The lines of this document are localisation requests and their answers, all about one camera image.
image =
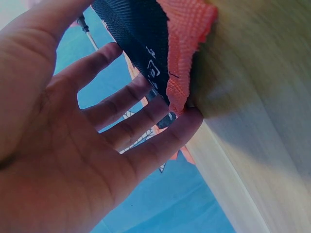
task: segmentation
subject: wooden surface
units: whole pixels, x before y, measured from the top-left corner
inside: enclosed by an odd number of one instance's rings
[[[187,145],[238,233],[311,232],[311,2],[212,0]]]

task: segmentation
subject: hand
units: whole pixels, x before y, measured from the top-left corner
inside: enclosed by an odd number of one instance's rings
[[[160,98],[100,134],[151,89],[138,76],[81,110],[77,93],[122,53],[115,43],[53,76],[56,47],[91,0],[46,0],[0,32],[0,231],[88,232],[195,133],[190,109],[123,155],[161,120]]]

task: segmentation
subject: white wall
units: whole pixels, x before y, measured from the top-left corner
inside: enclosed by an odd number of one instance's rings
[[[24,0],[0,0],[0,30],[26,10]]]

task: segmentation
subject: orange mesh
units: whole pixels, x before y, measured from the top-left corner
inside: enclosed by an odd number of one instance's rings
[[[205,42],[217,17],[217,8],[203,0],[157,0],[169,18],[168,68],[170,79],[166,94],[170,110],[182,114],[189,96],[192,57]]]

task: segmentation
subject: black fabric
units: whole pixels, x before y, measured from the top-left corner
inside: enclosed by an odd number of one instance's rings
[[[147,95],[147,100],[158,93],[169,105],[168,18],[161,6],[156,0],[95,0],[92,7],[133,65],[154,87],[155,92]],[[170,113],[157,126],[166,128],[175,119],[176,115]]]

